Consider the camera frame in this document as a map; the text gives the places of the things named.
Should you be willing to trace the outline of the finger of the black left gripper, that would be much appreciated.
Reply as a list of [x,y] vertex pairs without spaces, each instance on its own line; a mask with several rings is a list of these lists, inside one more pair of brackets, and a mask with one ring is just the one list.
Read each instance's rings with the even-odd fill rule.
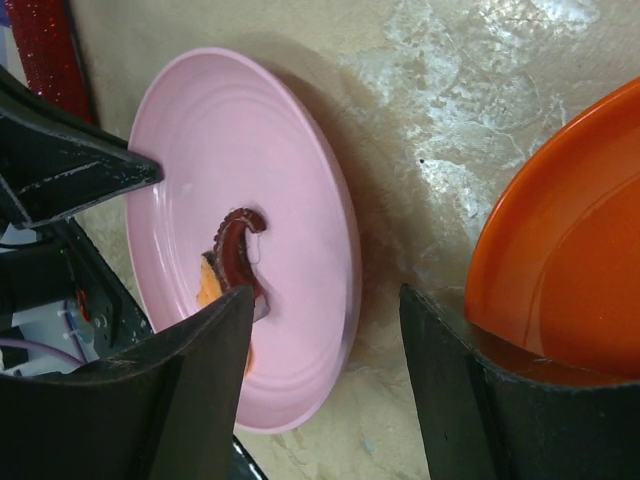
[[1,217],[8,223],[42,227],[163,179],[157,162],[1,70]]

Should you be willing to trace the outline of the orange plate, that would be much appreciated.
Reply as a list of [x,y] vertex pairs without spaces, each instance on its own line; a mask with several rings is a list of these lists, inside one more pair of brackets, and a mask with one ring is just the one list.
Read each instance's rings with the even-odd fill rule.
[[466,319],[547,359],[639,376],[639,84],[579,114],[520,169],[477,241]]

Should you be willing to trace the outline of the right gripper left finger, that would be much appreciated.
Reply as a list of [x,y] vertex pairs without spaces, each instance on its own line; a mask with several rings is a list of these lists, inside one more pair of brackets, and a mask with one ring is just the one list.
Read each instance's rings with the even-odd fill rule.
[[69,374],[1,379],[5,479],[223,479],[253,325],[239,287]]

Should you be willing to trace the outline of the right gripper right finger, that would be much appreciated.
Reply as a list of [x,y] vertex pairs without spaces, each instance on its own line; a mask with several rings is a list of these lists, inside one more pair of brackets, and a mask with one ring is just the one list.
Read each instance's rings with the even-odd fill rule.
[[638,382],[531,354],[408,284],[399,300],[431,478],[638,478]]

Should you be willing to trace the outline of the pink plate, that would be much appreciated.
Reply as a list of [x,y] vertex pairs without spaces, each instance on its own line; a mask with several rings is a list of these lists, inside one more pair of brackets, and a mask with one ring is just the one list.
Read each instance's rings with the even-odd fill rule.
[[346,364],[362,291],[354,208],[320,126],[258,63],[198,48],[153,81],[129,147],[164,174],[126,200],[153,329],[248,286],[256,316],[236,423],[262,434],[300,426]]

